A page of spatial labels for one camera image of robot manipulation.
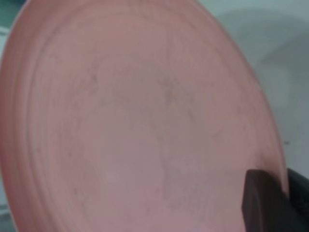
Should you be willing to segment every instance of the pink ceramic surface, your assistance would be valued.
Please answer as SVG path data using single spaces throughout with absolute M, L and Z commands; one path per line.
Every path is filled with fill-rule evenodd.
M 33 0 L 0 72 L 19 232 L 243 232 L 245 173 L 287 192 L 261 88 L 189 0 Z

